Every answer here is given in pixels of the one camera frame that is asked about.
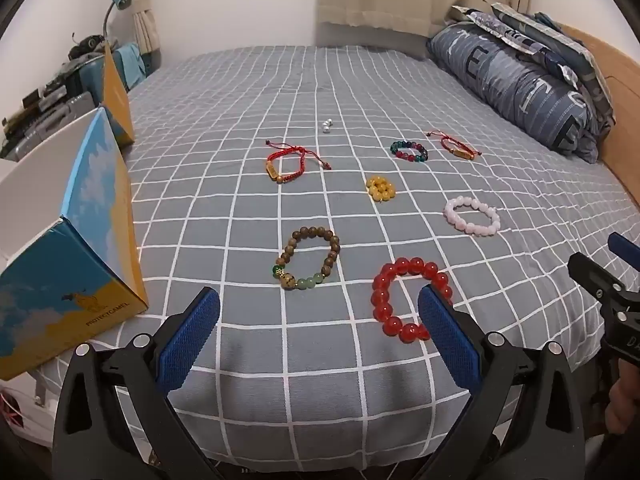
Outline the person's right hand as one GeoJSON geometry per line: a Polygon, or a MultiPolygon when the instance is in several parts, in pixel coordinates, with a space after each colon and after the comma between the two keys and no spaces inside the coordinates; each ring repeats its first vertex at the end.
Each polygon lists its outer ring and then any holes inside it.
{"type": "Polygon", "coordinates": [[[611,434],[624,434],[639,417],[640,375],[638,367],[618,361],[620,377],[610,390],[605,425],[611,434]]]}

